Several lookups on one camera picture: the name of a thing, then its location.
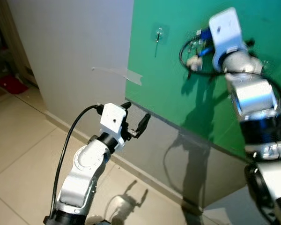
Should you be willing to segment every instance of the white robotic arm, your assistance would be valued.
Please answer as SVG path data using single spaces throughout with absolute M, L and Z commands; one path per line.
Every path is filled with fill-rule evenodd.
M 136 130 L 128 130 L 126 118 L 130 106 L 130 102 L 121 106 L 113 103 L 94 106 L 102 115 L 100 136 L 94 135 L 88 145 L 81 147 L 75 153 L 73 167 L 64 180 L 56 201 L 54 184 L 52 210 L 50 215 L 45 217 L 44 224 L 83 225 L 85 223 L 96 193 L 97 180 L 103 173 L 111 154 L 121 150 L 125 142 L 132 137 L 139 138 L 149 122 L 150 115 L 146 114 Z
M 198 61 L 183 62 L 183 50 L 195 41 L 212 42 L 213 46 L 203 49 L 197 58 L 214 52 L 212 63 L 217 72 L 194 71 Z M 251 196 L 270 223 L 281 223 L 281 88 L 264 76 L 261 61 L 248 53 L 236 10 L 229 8 L 212 16 L 209 28 L 198 31 L 182 47 L 179 58 L 189 76 L 225 74 L 244 136 L 246 157 L 252 161 L 245 168 Z

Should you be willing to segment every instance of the beige floor tile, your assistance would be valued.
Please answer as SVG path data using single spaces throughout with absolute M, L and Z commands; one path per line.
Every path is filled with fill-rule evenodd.
M 0 102 L 0 172 L 55 128 L 16 97 Z
M 94 198 L 90 216 L 107 220 L 117 215 L 125 225 L 183 225 L 185 218 L 179 205 L 156 192 L 144 182 L 115 165 Z
M 0 200 L 0 225 L 27 225 L 3 201 Z
M 55 169 L 66 133 L 57 128 L 0 174 L 0 198 L 31 225 L 41 225 L 50 209 Z M 72 167 L 74 153 L 84 144 L 71 138 L 59 177 L 59 187 Z M 113 168 L 108 162 L 98 187 Z
M 0 96 L 0 102 L 12 97 L 13 95 L 6 93 L 5 95 Z
M 31 86 L 27 91 L 17 96 L 39 111 L 43 113 L 46 111 L 45 103 L 38 88 Z

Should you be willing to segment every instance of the green wall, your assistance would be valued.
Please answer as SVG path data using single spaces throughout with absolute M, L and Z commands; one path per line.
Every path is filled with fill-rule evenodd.
M 143 78 L 142 86 L 127 81 L 126 97 L 243 157 L 244 140 L 224 77 L 211 83 L 198 75 L 186 80 L 178 60 L 181 45 L 229 7 L 237 10 L 244 40 L 256 40 L 253 50 L 281 85 L 281 0 L 134 0 L 128 69 Z M 169 28 L 166 42 L 157 47 L 156 23 Z M 205 59 L 203 69 L 210 70 L 210 63 Z

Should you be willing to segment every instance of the blue connector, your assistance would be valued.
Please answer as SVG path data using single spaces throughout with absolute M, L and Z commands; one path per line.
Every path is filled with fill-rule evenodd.
M 207 48 L 204 48 L 204 49 L 198 54 L 198 57 L 203 57 L 204 55 L 207 55 L 208 53 L 211 53 L 212 51 L 214 51 L 214 47 L 207 47 Z
M 205 30 L 201 30 L 200 39 L 203 41 L 212 40 L 212 35 L 209 27 Z

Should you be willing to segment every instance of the gray wall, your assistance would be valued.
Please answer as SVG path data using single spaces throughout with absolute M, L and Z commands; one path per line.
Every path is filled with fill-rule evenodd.
M 247 186 L 209 205 L 205 215 L 219 224 L 268 224 L 251 199 Z
M 127 68 L 132 0 L 8 2 L 50 113 L 71 123 L 88 105 L 124 101 L 125 79 L 91 68 Z M 131 123 L 143 113 L 134 107 Z M 98 122 L 93 113 L 82 119 L 79 129 L 97 134 Z M 119 154 L 200 206 L 245 183 L 241 161 L 157 118 Z

